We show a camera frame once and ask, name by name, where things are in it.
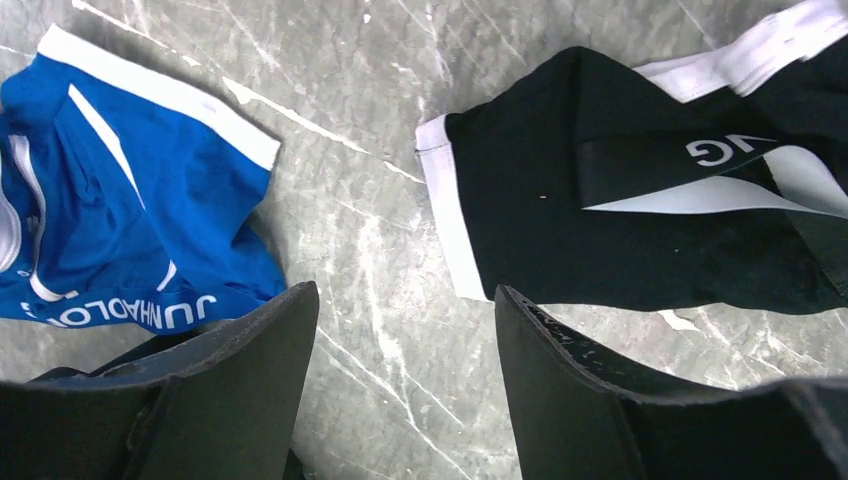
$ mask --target white waistband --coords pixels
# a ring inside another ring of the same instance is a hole
[[[684,103],[724,87],[745,96],[790,63],[809,60],[846,35],[848,18],[836,0],[804,0],[769,15],[724,48],[635,70]]]
[[[187,83],[124,60],[56,25],[38,44],[38,54],[78,68],[98,80],[205,124],[265,170],[280,142],[244,120],[224,102]]]

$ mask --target white trim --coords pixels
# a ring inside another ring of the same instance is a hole
[[[94,129],[94,132],[100,137],[100,140],[106,145],[106,148],[109,150],[109,153],[112,154],[112,158],[115,159],[115,162],[118,163],[118,166],[123,170],[124,175],[127,177],[127,180],[130,181],[130,184],[135,190],[135,195],[138,197],[138,201],[141,203],[141,208],[144,207],[144,200],[141,198],[141,193],[138,191],[138,186],[135,184],[135,176],[132,173],[132,169],[130,168],[130,163],[127,160],[126,155],[124,155],[124,149],[121,148],[121,140],[118,138],[118,135],[115,134],[115,131],[109,127],[109,124],[106,123],[106,120],[97,113],[97,110],[91,106],[91,103],[86,100],[85,96],[71,84],[68,87],[68,96],[71,97],[71,100],[80,110],[82,116],[85,117],[85,120],[91,125],[91,128]]]
[[[766,154],[765,160],[783,196],[716,176],[586,210],[699,215],[762,208],[848,218],[848,196],[815,154],[789,146]]]
[[[750,95],[781,69],[809,60],[848,35],[836,0],[805,0],[769,15],[719,50],[634,69],[686,103],[724,87]]]
[[[460,297],[487,300],[459,202],[453,150],[445,131],[445,115],[419,126],[415,130],[415,138],[453,288]]]
[[[15,263],[18,254],[21,252],[22,227],[21,217],[18,215],[15,207],[9,203],[6,194],[2,187],[3,166],[2,154],[0,154],[0,272],[5,272]]]
[[[168,273],[165,274],[165,278],[163,278],[162,281],[159,283],[159,286],[156,287],[156,291],[161,292],[162,290],[165,290],[165,287],[167,287],[168,284],[171,283],[171,280],[174,279],[174,276],[176,274],[177,266],[174,265],[174,261],[171,260],[171,262],[168,264]]]
[[[35,232],[33,241],[33,267],[32,275],[29,277],[29,284],[32,290],[44,301],[58,302],[63,295],[51,291],[38,278],[38,261],[41,257],[41,240],[44,238],[44,229],[47,227],[47,200],[44,198],[44,191],[41,190],[41,185],[38,183],[38,178],[35,176],[35,170],[32,168],[32,157],[30,156],[29,139],[19,135],[11,135],[9,143],[12,146],[12,157],[15,164],[18,166],[21,175],[32,190],[38,210],[41,216],[41,221],[38,222],[38,230]]]
[[[274,165],[280,142],[254,127],[224,102],[191,85],[124,60],[56,25],[50,27],[38,44],[38,53],[202,122],[265,170],[271,170]]]

